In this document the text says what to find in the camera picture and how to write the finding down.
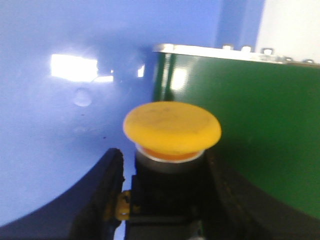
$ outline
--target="yellow button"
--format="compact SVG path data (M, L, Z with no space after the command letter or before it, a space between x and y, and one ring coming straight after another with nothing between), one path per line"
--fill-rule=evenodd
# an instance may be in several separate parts
M176 101L136 107L125 117L123 131L145 150L171 156L208 149L222 134L218 120L210 112Z

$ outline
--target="green panel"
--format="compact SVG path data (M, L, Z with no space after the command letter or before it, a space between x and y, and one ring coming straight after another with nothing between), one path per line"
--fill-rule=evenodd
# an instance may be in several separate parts
M320 219L320 69L159 53L155 101L212 112L217 155L276 199Z

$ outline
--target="blue wall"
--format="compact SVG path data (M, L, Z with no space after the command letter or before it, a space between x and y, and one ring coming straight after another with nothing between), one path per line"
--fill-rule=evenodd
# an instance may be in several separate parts
M263 2L252 2L0 0L0 226L67 190L108 148L123 151L130 179L122 121L151 100L153 45L255 43ZM52 54L97 60L113 81L52 76Z

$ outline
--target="white wall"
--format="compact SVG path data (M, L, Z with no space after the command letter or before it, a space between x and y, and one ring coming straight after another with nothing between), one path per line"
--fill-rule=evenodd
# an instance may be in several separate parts
M320 0L265 0L256 51L320 63Z

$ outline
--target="blue plastic surface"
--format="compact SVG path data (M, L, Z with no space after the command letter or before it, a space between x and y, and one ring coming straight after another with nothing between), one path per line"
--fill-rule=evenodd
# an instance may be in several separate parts
M0 226L63 193L108 148L124 153L129 189L122 122L151 100L153 45L215 46L223 3L0 0Z

